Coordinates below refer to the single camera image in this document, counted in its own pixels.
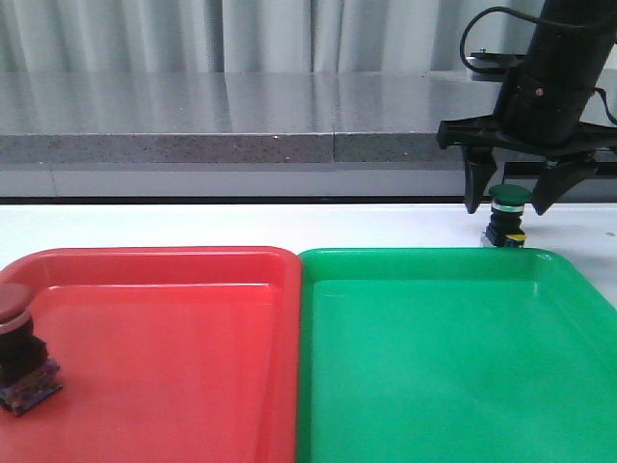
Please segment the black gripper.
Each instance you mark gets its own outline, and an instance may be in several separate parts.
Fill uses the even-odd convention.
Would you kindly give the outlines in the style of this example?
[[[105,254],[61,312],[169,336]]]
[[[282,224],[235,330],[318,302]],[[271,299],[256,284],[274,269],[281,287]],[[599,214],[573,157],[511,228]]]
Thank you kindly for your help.
[[[439,147],[462,147],[469,214],[496,172],[492,148],[552,158],[532,191],[538,215],[596,174],[587,151],[615,150],[616,130],[580,119],[603,68],[601,62],[523,62],[507,71],[492,114],[440,122]]]

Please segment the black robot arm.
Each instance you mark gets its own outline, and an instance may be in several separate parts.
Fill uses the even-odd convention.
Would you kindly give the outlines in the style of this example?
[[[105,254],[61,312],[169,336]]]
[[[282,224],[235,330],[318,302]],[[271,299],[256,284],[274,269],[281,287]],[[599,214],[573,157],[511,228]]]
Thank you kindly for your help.
[[[593,94],[604,95],[597,82],[616,44],[613,1],[547,1],[540,15],[495,6],[477,14],[470,26],[488,14],[510,14],[535,24],[523,55],[505,55],[501,67],[465,67],[477,74],[502,76],[492,114],[442,121],[438,145],[461,148],[468,213],[479,207],[496,172],[493,150],[500,148],[540,156],[546,164],[530,202],[544,214],[563,195],[598,172],[598,150],[616,149],[613,125],[585,123],[581,116]]]

